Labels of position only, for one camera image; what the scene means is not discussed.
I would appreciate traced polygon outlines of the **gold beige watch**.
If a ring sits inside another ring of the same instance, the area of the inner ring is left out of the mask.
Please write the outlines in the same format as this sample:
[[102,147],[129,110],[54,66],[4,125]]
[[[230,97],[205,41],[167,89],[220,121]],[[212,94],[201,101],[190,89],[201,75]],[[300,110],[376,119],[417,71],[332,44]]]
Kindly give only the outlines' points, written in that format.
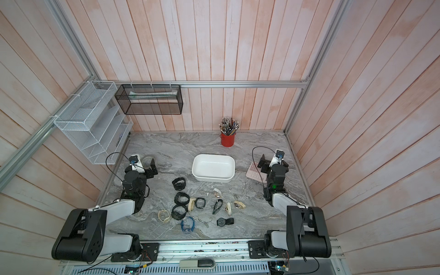
[[246,205],[240,201],[234,201],[233,204],[234,204],[234,207],[237,209],[245,209],[246,208]]

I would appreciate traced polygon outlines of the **cream band watch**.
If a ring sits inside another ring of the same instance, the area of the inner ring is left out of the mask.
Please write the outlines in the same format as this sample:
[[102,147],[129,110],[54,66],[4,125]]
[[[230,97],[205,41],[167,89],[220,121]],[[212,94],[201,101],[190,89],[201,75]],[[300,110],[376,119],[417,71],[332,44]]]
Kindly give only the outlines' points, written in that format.
[[168,210],[160,210],[158,212],[158,219],[162,223],[170,222],[171,220],[171,214],[168,212]]

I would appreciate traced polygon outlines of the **rose gold small watch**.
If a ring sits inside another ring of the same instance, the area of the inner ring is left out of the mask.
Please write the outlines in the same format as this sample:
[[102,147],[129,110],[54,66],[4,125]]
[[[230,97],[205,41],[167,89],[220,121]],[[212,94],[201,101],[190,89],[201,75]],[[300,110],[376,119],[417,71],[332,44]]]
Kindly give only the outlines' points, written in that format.
[[214,188],[213,193],[216,198],[222,198],[222,192],[219,189]]

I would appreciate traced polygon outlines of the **small cream watch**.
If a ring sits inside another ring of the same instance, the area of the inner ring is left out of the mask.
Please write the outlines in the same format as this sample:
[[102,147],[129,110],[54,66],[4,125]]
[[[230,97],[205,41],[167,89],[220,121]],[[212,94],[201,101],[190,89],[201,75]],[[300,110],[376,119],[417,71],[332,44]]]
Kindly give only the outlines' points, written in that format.
[[227,212],[228,216],[231,217],[231,215],[232,215],[232,209],[231,209],[231,203],[230,203],[230,202],[227,203],[227,205],[226,205],[226,207],[225,207],[225,212]]

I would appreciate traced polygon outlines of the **black strap watch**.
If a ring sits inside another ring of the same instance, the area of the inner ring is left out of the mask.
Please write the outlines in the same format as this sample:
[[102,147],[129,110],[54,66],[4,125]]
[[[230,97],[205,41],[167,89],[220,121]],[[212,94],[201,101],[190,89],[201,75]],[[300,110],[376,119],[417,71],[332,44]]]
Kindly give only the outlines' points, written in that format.
[[223,200],[222,199],[217,199],[215,204],[214,204],[214,207],[213,207],[212,215],[216,215],[220,211],[222,205],[223,205]]

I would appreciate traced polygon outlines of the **black round face watch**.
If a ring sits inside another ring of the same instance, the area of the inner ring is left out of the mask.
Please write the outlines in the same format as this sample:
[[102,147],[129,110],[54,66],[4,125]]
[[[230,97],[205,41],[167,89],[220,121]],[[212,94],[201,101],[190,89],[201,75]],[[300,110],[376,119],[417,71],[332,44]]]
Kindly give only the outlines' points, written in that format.
[[219,227],[224,227],[226,225],[233,225],[233,224],[234,224],[234,218],[228,218],[228,219],[219,218],[217,220],[217,226]]

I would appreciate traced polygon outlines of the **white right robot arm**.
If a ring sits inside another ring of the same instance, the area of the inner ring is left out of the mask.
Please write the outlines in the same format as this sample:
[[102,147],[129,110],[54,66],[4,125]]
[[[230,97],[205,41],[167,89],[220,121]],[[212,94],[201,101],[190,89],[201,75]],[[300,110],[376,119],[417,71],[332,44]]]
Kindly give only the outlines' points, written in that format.
[[269,230],[265,234],[265,253],[270,257],[285,254],[329,258],[332,248],[324,213],[321,208],[300,203],[287,193],[284,181],[289,166],[283,157],[283,151],[276,151],[271,160],[262,156],[256,165],[258,172],[267,175],[265,200],[286,216],[285,230]]

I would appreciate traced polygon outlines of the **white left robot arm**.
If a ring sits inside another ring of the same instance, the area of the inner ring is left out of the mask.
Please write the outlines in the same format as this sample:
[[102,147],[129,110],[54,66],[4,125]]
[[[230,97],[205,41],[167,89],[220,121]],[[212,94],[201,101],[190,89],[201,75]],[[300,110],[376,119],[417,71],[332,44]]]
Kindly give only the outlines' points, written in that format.
[[147,180],[158,174],[153,159],[148,168],[143,167],[138,155],[128,160],[121,197],[104,206],[72,210],[52,247],[53,259],[92,263],[105,255],[115,261],[136,261],[141,257],[143,246],[137,234],[105,233],[110,223],[141,210],[150,194]]

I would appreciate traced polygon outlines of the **white storage box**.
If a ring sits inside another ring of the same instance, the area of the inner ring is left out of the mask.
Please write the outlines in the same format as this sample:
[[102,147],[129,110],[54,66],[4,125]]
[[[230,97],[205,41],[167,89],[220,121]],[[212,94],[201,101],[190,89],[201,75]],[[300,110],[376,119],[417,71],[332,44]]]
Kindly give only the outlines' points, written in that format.
[[229,183],[235,176],[235,160],[227,155],[199,154],[194,158],[192,174],[201,182]]

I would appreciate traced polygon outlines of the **blue transparent watch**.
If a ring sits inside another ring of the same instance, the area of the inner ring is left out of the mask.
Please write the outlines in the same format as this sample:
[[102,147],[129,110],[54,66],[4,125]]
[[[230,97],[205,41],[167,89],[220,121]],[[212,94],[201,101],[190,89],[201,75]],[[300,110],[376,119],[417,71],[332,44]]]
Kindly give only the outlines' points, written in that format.
[[184,217],[181,220],[181,230],[184,234],[191,234],[195,229],[195,221],[192,217]]

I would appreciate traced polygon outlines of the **clear tape roll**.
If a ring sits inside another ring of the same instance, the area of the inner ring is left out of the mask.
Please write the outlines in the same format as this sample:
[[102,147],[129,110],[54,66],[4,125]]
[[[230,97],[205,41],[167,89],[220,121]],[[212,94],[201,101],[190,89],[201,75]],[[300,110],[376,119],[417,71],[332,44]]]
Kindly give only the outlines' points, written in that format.
[[151,165],[155,165],[155,160],[154,157],[148,155],[142,158],[141,163],[146,170],[151,168]]

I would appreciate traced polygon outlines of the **red pen cup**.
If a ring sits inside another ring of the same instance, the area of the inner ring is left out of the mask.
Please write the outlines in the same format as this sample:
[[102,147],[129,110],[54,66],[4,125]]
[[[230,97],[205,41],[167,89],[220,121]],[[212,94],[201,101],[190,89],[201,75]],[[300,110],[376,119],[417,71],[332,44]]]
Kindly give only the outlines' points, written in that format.
[[222,132],[220,135],[221,145],[224,147],[232,147],[234,145],[235,136],[236,136],[235,134],[234,135],[225,135]]

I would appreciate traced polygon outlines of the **pens in cup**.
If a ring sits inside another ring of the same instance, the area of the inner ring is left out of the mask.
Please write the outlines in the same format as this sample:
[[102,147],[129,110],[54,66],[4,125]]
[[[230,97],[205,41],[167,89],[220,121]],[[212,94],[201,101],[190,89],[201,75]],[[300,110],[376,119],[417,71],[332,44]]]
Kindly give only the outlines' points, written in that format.
[[230,117],[223,117],[219,126],[222,134],[232,136],[239,129],[239,121]]

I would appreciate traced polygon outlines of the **black square smartwatch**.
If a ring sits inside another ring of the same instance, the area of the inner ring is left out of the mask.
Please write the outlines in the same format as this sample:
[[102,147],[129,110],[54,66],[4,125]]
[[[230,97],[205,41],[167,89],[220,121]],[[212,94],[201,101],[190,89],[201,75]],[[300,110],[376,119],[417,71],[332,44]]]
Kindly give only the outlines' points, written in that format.
[[205,198],[201,198],[201,197],[199,197],[199,198],[196,199],[196,201],[195,201],[195,207],[196,207],[197,209],[204,209],[205,206],[206,206],[206,199],[205,199]]

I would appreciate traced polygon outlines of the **black mesh basket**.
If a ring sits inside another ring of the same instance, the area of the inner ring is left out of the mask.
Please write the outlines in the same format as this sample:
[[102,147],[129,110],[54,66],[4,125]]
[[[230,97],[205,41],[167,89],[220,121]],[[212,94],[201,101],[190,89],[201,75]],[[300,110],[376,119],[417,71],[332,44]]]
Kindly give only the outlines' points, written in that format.
[[115,94],[126,115],[180,115],[181,87],[172,84],[122,84]]

